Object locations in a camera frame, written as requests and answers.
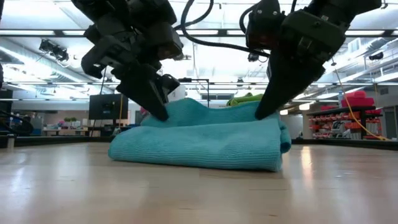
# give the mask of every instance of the yellow cable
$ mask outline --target yellow cable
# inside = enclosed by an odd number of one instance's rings
[[[339,77],[338,72],[337,72],[336,69],[335,69],[335,73],[336,73],[336,75],[337,75],[338,82],[340,83],[340,87],[341,87],[341,89],[343,90],[343,93],[344,93],[344,98],[343,98],[343,99],[346,100],[347,105],[348,105],[348,108],[349,108],[349,112],[351,113],[351,116],[354,118],[355,122],[357,122],[357,123],[360,125],[360,127],[363,128],[363,129],[364,129],[368,134],[370,134],[371,136],[376,137],[376,138],[378,138],[379,140],[382,140],[382,141],[388,141],[388,140],[389,140],[388,138],[383,137],[383,136],[377,136],[377,135],[373,134],[372,132],[370,132],[368,129],[366,129],[366,128],[361,124],[361,122],[359,122],[359,121],[356,119],[356,117],[355,117],[355,115],[354,115],[354,112],[353,112],[353,110],[351,109],[351,105],[349,104],[349,101],[348,101],[348,99],[347,99],[347,97],[346,97],[346,91],[344,90],[343,84],[341,83],[340,77]]]
[[[122,120],[122,109],[123,109],[123,94],[120,94],[119,128]]]

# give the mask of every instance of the wooden table surface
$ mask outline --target wooden table surface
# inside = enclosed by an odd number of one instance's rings
[[[279,173],[116,162],[109,144],[0,151],[0,223],[397,223],[398,153],[293,146]]]

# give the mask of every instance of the teal towel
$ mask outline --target teal towel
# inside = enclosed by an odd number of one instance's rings
[[[109,157],[213,169],[269,170],[282,167],[282,153],[291,147],[286,125],[273,114],[256,120],[259,102],[209,109],[186,98],[169,103],[170,118],[149,117],[142,126],[118,134]]]

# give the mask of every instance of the ceiling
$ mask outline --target ceiling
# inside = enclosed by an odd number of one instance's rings
[[[191,11],[188,15],[188,21],[196,19],[198,16],[202,15],[208,7],[208,0],[197,0],[196,4],[193,5]],[[216,0],[215,6],[210,13],[210,15],[190,27],[190,29],[238,29],[239,16],[242,12],[250,7],[257,1],[252,0]],[[292,1],[279,0],[282,10],[290,11],[290,5]],[[308,0],[298,0],[297,9],[303,8],[310,1]],[[359,15],[352,22],[352,29],[395,29],[398,27],[398,0],[397,1],[386,1],[389,6],[385,9],[376,9],[371,12]],[[179,24],[180,15],[183,8],[185,7],[186,0],[173,0],[170,1],[177,17]],[[1,29],[86,29],[92,22],[83,15],[69,0],[6,0],[4,5],[4,12],[1,21]],[[11,50],[18,55],[24,56],[24,60],[30,60],[30,63],[40,63],[46,68],[40,67],[39,72],[37,68],[30,66],[29,68],[24,68],[29,70],[29,73],[37,73],[36,77],[39,80],[43,77],[42,70],[51,69],[57,70],[55,74],[53,72],[47,72],[47,76],[53,76],[50,78],[60,78],[66,77],[68,81],[66,82],[87,82],[87,80],[92,80],[91,77],[86,76],[81,67],[79,58],[82,58],[84,54],[92,48],[93,44],[84,38],[48,38],[52,42],[61,45],[68,49],[68,53],[77,58],[77,60],[71,60],[66,64],[57,65],[52,57],[48,55],[42,55],[41,51],[38,50],[41,38],[40,37],[13,37],[7,38],[8,42],[0,41],[0,50]],[[229,44],[236,44],[245,46],[245,39],[240,37],[206,37],[200,38],[210,42],[222,42]],[[357,74],[365,70],[365,68],[374,67],[375,70],[380,70],[376,68],[379,64],[383,62],[388,62],[395,59],[396,52],[395,43],[385,46],[384,50],[389,50],[390,54],[379,62],[370,62],[364,59],[364,55],[375,52],[376,50],[368,49],[366,47],[369,43],[375,42],[378,39],[363,39],[363,48],[360,50],[361,54],[357,52],[349,51],[349,43],[354,39],[347,39],[346,43],[342,46],[339,53],[336,55],[335,60],[338,62],[337,69],[341,77],[346,78],[350,75]],[[386,43],[392,42],[393,39],[387,40]],[[236,82],[238,78],[243,78],[245,82],[267,82],[266,77],[266,63],[261,62],[248,62],[248,54],[246,52],[240,52],[232,49],[221,49],[214,47],[207,47],[203,45],[192,45],[190,41],[182,38],[184,43],[183,52],[186,55],[194,55],[194,60],[183,60],[183,61],[173,61],[164,60],[162,61],[162,71],[163,73],[169,73],[176,78],[191,77],[191,78],[209,78],[212,82]],[[330,63],[327,62],[326,74],[319,80],[319,82],[336,82],[336,75],[333,73],[333,69],[330,67]],[[369,73],[358,75],[355,78],[347,78],[346,82],[360,82],[366,83],[369,81]],[[378,74],[373,72],[372,78],[377,78],[384,73]],[[393,78],[384,80],[384,82],[394,81]],[[30,89],[38,88],[37,86],[28,86]],[[87,97],[90,94],[98,94],[99,89],[89,86],[79,85],[76,86],[81,92],[74,96],[75,98]],[[50,90],[54,88],[63,88],[62,86],[48,86]],[[213,93],[228,93],[236,91],[234,90],[219,90],[220,88],[231,88],[231,86],[217,86],[212,87],[218,90],[213,90]],[[113,88],[111,86],[106,87],[105,91],[112,92]],[[67,96],[70,91],[60,91],[62,96]],[[325,93],[334,93],[335,87],[322,87],[322,86],[312,86],[306,92],[310,93],[311,96],[324,95]]]

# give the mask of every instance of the computer screen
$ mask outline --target computer screen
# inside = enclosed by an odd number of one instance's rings
[[[88,119],[127,119],[129,99],[122,94],[90,96]]]

